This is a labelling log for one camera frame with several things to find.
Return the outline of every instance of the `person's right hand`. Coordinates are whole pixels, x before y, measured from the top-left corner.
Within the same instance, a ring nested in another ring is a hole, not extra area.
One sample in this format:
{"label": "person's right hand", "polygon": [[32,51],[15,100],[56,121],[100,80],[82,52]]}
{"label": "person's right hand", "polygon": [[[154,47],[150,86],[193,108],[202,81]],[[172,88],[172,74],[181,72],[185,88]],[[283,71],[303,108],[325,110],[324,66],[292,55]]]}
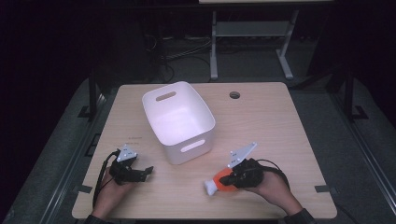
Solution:
{"label": "person's right hand", "polygon": [[262,196],[268,203],[282,208],[288,216],[292,216],[303,210],[282,177],[273,172],[263,172],[262,182],[256,188],[245,190]]}

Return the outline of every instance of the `wooden table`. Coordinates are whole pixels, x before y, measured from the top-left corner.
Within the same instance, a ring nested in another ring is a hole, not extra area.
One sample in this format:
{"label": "wooden table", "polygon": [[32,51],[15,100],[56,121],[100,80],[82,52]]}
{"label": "wooden table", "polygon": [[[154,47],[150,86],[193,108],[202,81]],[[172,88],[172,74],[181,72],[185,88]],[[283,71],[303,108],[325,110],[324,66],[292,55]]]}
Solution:
{"label": "wooden table", "polygon": [[[139,183],[112,217],[282,218],[285,213],[281,209],[254,193],[238,190],[216,192],[210,197],[205,192],[204,181],[226,166],[230,151],[251,142],[257,142],[258,146],[249,158],[275,162],[287,175],[291,191],[313,217],[336,216],[330,193],[315,190],[315,186],[326,183],[283,83],[192,84],[215,117],[215,140],[211,151],[181,165],[166,160],[143,108],[144,93],[161,86],[120,87],[84,179],[84,186],[94,188],[103,161],[125,143],[139,153],[134,169],[154,166],[149,180]],[[232,91],[239,92],[240,98],[232,99]],[[91,212],[93,192],[79,193],[73,209],[75,218],[85,218]]]}

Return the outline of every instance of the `white bracket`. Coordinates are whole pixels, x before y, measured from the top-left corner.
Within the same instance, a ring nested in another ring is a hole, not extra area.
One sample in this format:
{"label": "white bracket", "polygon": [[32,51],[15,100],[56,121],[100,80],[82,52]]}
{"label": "white bracket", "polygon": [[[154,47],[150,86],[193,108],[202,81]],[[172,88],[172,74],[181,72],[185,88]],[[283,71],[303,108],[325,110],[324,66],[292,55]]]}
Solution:
{"label": "white bracket", "polygon": [[256,146],[257,143],[253,142],[246,147],[239,148],[236,151],[231,151],[230,163],[227,165],[228,168],[234,168],[237,164],[241,163]]}
{"label": "white bracket", "polygon": [[137,152],[133,151],[128,145],[125,144],[120,151],[120,155],[117,157],[117,161],[126,161],[135,157],[137,157]]}

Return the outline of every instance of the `white plastic bin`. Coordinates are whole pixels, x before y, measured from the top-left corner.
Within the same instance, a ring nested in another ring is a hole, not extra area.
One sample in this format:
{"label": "white plastic bin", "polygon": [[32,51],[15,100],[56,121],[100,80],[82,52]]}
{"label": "white plastic bin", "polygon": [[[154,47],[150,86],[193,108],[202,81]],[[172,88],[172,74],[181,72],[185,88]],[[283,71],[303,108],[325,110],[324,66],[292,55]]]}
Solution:
{"label": "white plastic bin", "polygon": [[149,91],[142,101],[170,163],[181,164],[212,149],[215,119],[189,83],[177,82]]}

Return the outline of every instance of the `cable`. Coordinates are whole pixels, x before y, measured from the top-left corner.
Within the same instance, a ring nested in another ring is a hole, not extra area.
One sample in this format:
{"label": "cable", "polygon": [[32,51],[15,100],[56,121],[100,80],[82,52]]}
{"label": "cable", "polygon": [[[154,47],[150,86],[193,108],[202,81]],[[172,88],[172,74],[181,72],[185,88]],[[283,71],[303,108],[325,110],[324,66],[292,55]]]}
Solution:
{"label": "cable", "polygon": [[274,162],[272,162],[272,161],[268,161],[268,160],[257,160],[257,161],[267,161],[267,162],[270,162],[270,163],[272,163],[274,166],[276,166],[276,168],[278,169],[278,170],[280,170],[280,168],[279,168],[279,166],[277,166]]}
{"label": "cable", "polygon": [[98,195],[99,195],[99,193],[100,193],[100,190],[102,189],[102,188],[101,188],[102,179],[103,179],[103,176],[105,175],[105,170],[106,170],[106,168],[107,168],[108,160],[110,160],[110,158],[111,158],[112,156],[117,156],[118,153],[119,153],[118,151],[112,152],[110,155],[108,155],[108,157],[106,158],[106,160],[103,161],[102,169],[100,170],[100,174],[99,174],[98,179],[97,179],[97,181],[96,181],[95,193],[93,194],[93,199],[92,199],[92,207],[95,207],[95,205],[96,205],[96,200],[97,200],[97,198],[98,198]]}
{"label": "cable", "polygon": [[348,213],[348,211],[338,203],[334,203],[341,211],[343,211],[355,224],[359,224],[358,220]]}

